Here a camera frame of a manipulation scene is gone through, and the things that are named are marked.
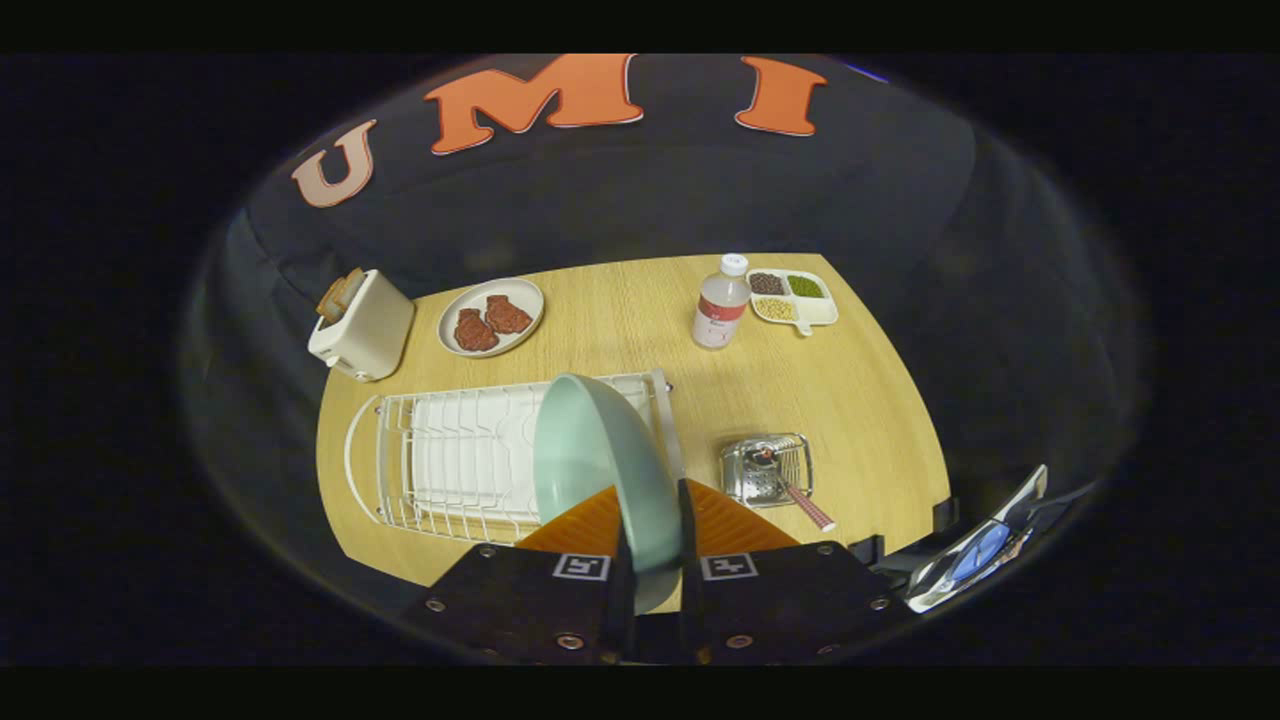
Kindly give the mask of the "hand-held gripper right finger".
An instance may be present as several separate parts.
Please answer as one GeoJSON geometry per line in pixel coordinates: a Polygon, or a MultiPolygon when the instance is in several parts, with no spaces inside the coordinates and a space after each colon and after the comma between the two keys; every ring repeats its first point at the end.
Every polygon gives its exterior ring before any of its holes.
{"type": "Polygon", "coordinates": [[[838,542],[707,552],[699,503],[721,492],[678,482],[678,638],[700,666],[838,662],[874,650],[906,626],[906,605],[838,542]]]}

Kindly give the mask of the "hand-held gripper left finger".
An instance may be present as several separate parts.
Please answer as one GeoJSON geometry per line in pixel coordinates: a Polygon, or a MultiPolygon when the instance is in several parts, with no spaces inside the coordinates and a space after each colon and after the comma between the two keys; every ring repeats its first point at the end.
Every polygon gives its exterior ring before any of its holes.
{"type": "Polygon", "coordinates": [[[616,665],[636,574],[609,488],[513,546],[481,543],[399,615],[416,637],[486,662],[616,665]]]}

